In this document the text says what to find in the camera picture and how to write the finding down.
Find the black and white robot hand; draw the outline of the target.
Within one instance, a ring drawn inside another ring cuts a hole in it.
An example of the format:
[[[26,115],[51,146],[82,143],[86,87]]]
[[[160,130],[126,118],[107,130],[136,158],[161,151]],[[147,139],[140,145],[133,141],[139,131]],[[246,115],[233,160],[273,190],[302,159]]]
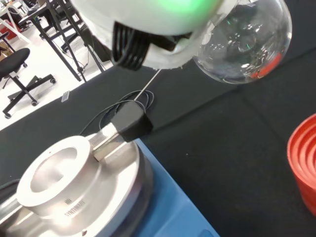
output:
[[[112,49],[114,23],[122,23],[144,33],[180,36],[175,49],[151,45],[144,65],[153,69],[183,66],[197,53],[209,24],[218,24],[236,6],[235,0],[73,0],[92,34]]]

